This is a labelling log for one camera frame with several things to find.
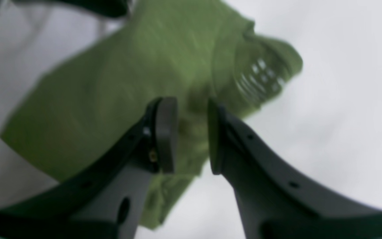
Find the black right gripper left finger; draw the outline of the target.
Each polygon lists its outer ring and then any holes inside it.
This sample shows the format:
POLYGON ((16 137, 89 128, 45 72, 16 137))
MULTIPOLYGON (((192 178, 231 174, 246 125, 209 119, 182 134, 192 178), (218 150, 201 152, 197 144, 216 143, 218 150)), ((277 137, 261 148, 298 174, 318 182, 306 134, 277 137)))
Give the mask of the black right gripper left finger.
POLYGON ((58 186, 0 209, 0 239, 132 239, 153 175, 175 171, 178 103, 151 101, 98 161, 58 186))

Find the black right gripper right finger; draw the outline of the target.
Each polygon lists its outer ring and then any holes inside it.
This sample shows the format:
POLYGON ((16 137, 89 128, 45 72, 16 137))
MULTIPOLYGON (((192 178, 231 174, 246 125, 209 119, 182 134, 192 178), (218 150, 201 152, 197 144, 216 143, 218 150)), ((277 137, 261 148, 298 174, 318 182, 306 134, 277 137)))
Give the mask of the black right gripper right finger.
POLYGON ((208 100, 210 164, 232 186, 247 239, 382 239, 382 210, 317 183, 208 100))

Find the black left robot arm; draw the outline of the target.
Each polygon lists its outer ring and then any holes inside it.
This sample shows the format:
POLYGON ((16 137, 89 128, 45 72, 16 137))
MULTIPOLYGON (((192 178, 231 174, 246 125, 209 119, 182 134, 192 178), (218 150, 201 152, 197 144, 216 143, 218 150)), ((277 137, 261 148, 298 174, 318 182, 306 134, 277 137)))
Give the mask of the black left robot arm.
POLYGON ((16 4, 46 4, 85 10, 105 18, 121 18, 129 14, 131 0, 14 0, 16 4))

